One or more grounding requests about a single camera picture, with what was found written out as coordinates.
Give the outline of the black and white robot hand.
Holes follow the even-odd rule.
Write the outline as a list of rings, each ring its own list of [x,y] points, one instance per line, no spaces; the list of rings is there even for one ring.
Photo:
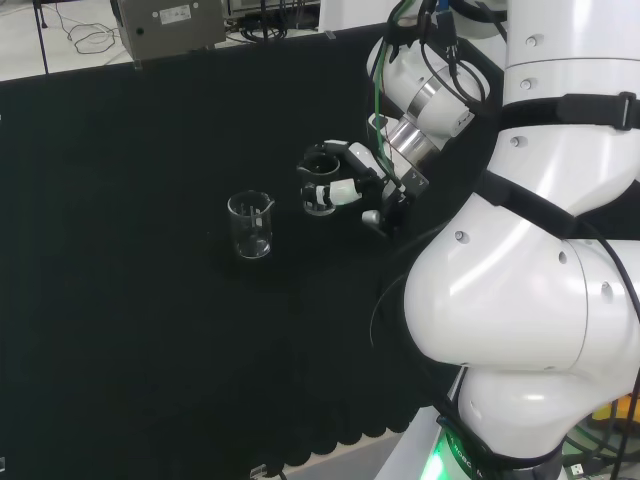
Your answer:
[[[308,148],[296,166],[306,213],[328,216],[359,201],[371,201],[373,205],[361,214],[362,222],[384,236],[394,236],[429,181],[395,148],[383,147],[389,167],[359,142],[326,140]]]

